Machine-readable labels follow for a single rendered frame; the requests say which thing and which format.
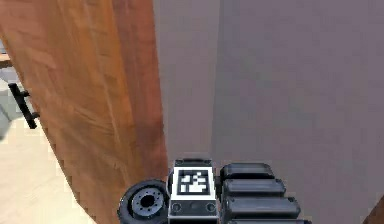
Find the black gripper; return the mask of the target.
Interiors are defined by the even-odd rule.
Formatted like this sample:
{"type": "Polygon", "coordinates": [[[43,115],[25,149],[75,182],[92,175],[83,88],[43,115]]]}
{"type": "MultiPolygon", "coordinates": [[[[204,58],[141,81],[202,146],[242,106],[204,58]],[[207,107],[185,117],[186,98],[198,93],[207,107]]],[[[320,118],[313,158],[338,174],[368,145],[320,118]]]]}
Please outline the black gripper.
{"type": "Polygon", "coordinates": [[[119,224],[167,224],[169,197],[161,180],[139,182],[124,193],[119,201],[119,224]]]}

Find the brown wooden room door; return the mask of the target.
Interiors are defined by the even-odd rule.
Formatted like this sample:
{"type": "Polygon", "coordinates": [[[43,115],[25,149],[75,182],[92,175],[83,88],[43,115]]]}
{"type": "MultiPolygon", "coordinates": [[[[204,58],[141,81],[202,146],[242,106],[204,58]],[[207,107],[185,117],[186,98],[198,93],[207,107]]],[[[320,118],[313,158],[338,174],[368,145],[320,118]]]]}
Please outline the brown wooden room door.
{"type": "Polygon", "coordinates": [[[0,0],[0,39],[76,201],[120,224],[127,188],[168,171],[154,0],[0,0]]]}

